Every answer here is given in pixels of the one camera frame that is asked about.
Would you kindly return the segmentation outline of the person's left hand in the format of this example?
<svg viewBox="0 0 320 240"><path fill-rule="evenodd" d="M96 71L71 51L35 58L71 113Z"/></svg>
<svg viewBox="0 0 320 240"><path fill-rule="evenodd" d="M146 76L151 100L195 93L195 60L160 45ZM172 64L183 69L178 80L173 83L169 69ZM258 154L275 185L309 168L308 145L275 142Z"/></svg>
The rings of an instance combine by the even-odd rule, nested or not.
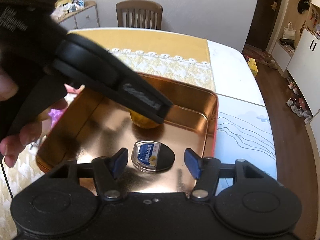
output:
<svg viewBox="0 0 320 240"><path fill-rule="evenodd" d="M39 115L50 107L67 107L66 94L65 85L54 77L14 81L1 69L1 156L8 167L14 167L27 144L39 139L43 131Z"/></svg>

